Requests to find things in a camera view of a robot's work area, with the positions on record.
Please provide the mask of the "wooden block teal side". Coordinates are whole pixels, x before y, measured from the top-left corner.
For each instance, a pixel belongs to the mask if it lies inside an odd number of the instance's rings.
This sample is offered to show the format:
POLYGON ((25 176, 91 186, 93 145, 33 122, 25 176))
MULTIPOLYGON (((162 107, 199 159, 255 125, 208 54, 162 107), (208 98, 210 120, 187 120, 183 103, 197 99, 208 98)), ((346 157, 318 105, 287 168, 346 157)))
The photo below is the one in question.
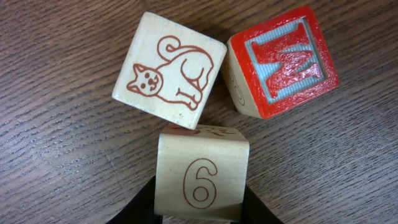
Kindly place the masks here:
POLYGON ((159 136, 155 213, 238 221, 249 148, 248 140, 234 128, 168 125, 159 136))

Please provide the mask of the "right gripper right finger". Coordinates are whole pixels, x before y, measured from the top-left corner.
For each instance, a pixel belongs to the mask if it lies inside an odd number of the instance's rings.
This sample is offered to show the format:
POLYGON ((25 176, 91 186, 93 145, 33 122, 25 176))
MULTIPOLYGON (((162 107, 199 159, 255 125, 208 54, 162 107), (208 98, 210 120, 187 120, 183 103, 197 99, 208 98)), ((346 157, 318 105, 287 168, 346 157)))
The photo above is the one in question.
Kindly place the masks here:
POLYGON ((249 188, 244 189, 244 199, 241 206, 241 217, 238 222, 231 224, 284 224, 262 202, 262 200, 249 188))

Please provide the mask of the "plain wooden block red side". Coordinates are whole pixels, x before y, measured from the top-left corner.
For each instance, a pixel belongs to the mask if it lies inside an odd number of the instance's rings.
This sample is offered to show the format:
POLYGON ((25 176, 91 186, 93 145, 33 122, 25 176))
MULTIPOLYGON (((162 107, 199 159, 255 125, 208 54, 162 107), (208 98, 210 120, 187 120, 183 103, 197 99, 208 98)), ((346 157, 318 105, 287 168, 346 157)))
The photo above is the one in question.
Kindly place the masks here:
POLYGON ((112 97, 195 129, 226 51, 218 40, 145 12, 112 97))

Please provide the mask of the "red letter M block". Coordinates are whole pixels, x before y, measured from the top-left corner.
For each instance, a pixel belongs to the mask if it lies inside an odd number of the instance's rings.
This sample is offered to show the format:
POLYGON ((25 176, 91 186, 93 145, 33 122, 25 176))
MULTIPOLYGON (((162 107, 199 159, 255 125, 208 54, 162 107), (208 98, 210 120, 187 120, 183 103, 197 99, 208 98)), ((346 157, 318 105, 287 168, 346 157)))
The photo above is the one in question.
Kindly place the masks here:
POLYGON ((338 86, 314 12, 302 6, 228 40, 222 74, 236 109, 267 119, 338 86))

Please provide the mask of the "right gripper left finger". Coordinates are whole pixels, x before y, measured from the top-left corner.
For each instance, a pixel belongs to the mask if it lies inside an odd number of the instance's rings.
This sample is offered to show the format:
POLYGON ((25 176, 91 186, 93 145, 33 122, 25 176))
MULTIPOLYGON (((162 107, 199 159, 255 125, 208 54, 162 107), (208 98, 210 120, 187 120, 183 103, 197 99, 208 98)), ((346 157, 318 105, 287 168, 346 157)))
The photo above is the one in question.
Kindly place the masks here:
POLYGON ((162 215, 154 213, 155 176, 107 224, 162 224, 162 215))

